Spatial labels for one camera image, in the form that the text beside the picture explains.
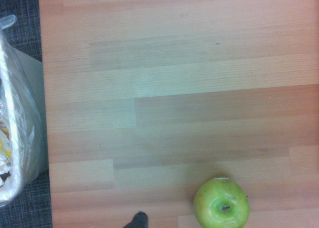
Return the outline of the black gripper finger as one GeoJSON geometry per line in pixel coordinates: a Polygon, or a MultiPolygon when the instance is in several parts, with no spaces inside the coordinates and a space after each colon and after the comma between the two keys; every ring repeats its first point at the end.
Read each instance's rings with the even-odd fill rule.
{"type": "Polygon", "coordinates": [[[148,228],[149,217],[146,213],[139,211],[124,228],[148,228]]]}

